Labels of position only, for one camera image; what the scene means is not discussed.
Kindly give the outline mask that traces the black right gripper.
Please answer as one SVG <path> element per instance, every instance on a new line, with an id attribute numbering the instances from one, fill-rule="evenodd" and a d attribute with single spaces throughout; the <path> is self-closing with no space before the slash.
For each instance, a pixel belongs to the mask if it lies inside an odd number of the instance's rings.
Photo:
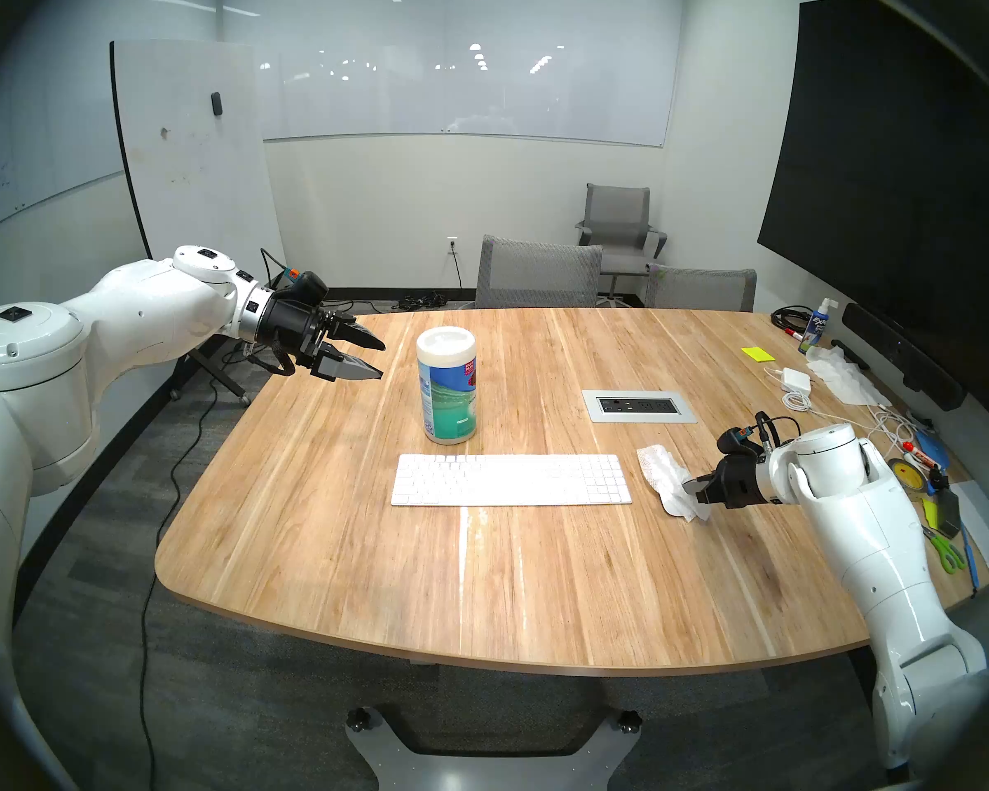
<path id="1" fill-rule="evenodd" d="M 685 491 L 696 491 L 699 504 L 740 509 L 751 505 L 781 504 L 770 473 L 771 454 L 727 454 L 713 473 L 684 481 Z"/>

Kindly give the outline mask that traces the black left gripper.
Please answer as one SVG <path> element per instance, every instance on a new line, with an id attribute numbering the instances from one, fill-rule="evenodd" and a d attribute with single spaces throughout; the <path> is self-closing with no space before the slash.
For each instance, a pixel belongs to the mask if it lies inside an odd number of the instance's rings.
<path id="1" fill-rule="evenodd" d="M 278 365 L 255 356 L 256 365 L 283 377 L 291 377 L 300 366 L 308 368 L 312 377 L 329 382 L 381 380 L 383 371 L 323 339 L 327 332 L 329 341 L 386 350 L 385 343 L 354 315 L 323 310 L 321 304 L 327 294 L 327 289 L 274 290 L 261 313 L 255 344 L 260 349 L 270 348 Z"/>

